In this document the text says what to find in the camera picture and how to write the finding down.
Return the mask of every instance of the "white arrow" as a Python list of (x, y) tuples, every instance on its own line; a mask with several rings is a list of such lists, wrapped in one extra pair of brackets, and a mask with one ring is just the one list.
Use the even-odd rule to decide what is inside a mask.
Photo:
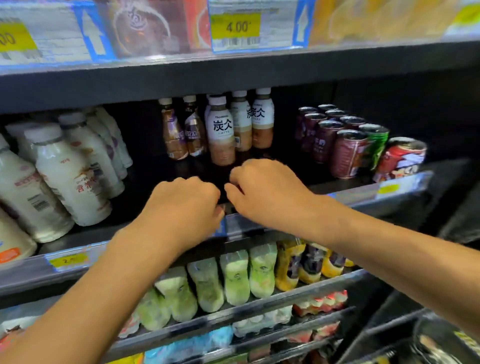
[(100, 38), (103, 36), (103, 33), (98, 29), (85, 9), (82, 13), (82, 23), (84, 25), (84, 34), (90, 38), (95, 53), (100, 56), (105, 55), (105, 47), (103, 46), (102, 38)]
[(303, 10), (298, 21), (297, 42), (303, 42), (305, 40), (305, 29), (308, 27), (308, 11), (307, 4), (304, 4)]

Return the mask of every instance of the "bottle cap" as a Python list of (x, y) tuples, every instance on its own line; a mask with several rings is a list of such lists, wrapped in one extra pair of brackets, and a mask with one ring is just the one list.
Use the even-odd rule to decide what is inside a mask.
[(60, 125), (48, 123), (25, 130), (25, 137), (32, 143), (43, 143), (62, 136)]
[(227, 104), (227, 98), (225, 96), (218, 96), (218, 97), (211, 97), (210, 98), (210, 105), (215, 105), (215, 106), (220, 106), (220, 105), (226, 105)]
[(8, 134), (11, 136), (18, 138), (19, 136), (24, 136), (24, 131), (36, 126), (39, 126), (40, 123), (36, 121), (16, 121), (11, 124), (8, 124), (5, 126), (5, 129), (7, 129)]
[(3, 149), (3, 148), (10, 148), (10, 146), (5, 140), (5, 138), (3, 137), (3, 135), (0, 134), (0, 149)]
[(85, 115), (80, 111), (67, 112), (59, 116), (61, 125), (75, 125), (85, 121)]
[(272, 91), (271, 87), (257, 88), (255, 90), (257, 95), (269, 95), (271, 91)]
[(232, 91), (233, 97), (245, 97), (247, 96), (247, 91)]
[(185, 101), (185, 102), (195, 102), (195, 101), (197, 101), (197, 96), (195, 96), (195, 95), (184, 96), (183, 101)]
[(164, 97), (158, 100), (160, 105), (171, 105), (172, 104), (172, 98), (171, 97)]

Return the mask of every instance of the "maroon can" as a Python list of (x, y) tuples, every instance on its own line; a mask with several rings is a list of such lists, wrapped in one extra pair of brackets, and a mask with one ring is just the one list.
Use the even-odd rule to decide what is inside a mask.
[(346, 129), (355, 130), (358, 130), (360, 125), (367, 123), (364, 118), (360, 118), (358, 116), (342, 116), (340, 121), (345, 124)]
[(309, 112), (304, 116), (305, 133), (301, 142), (301, 150), (305, 153), (312, 151), (313, 140), (315, 139), (315, 133), (317, 132), (317, 124), (321, 121), (327, 120), (325, 114), (319, 112)]
[(329, 120), (336, 120), (336, 121), (340, 121), (340, 118), (344, 116), (348, 116), (348, 114), (345, 111), (339, 110), (339, 109), (327, 110), (325, 111), (325, 115)]
[(336, 105), (333, 104), (321, 104), (317, 106), (318, 110), (325, 114), (325, 111), (338, 109)]
[(426, 152), (427, 145), (420, 140), (402, 136), (388, 139), (373, 180), (382, 182), (417, 173)]
[(305, 114), (309, 112), (318, 112), (317, 108), (312, 106), (302, 106), (299, 108), (299, 113), (297, 115), (297, 122), (295, 124), (295, 140), (301, 142), (305, 134)]
[(330, 173), (341, 179), (355, 177), (361, 165), (361, 156), (367, 145), (367, 135), (358, 130), (345, 129), (336, 133)]
[(336, 133), (344, 129), (343, 123), (335, 120), (321, 121), (313, 140), (312, 157), (317, 163), (327, 163), (335, 144)]

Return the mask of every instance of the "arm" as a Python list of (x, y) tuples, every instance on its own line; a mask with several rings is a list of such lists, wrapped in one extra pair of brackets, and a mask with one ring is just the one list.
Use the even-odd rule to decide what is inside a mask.
[(139, 217), (115, 234), (99, 261), (0, 363), (97, 363), (160, 274), (219, 226), (219, 197), (197, 177), (160, 183)]
[(480, 252), (378, 220), (314, 195), (283, 164), (232, 170), (228, 199), (242, 215), (333, 249), (480, 336)]

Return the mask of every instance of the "yellow price tag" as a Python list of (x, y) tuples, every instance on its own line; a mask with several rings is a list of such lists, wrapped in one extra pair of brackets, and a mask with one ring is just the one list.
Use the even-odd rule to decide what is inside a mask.
[(210, 30), (212, 39), (260, 36), (262, 14), (249, 12), (240, 14), (212, 14)]
[(474, 25), (478, 22), (480, 22), (480, 4), (470, 4), (458, 12), (452, 24)]
[(377, 194), (390, 194), (398, 191), (400, 184), (388, 184), (387, 186), (380, 187)]
[(0, 52), (37, 49), (23, 23), (0, 23)]
[(50, 260), (55, 268), (70, 266), (72, 264), (80, 264), (88, 262), (88, 255), (86, 253), (77, 253), (73, 255), (63, 256), (62, 258), (55, 258)]

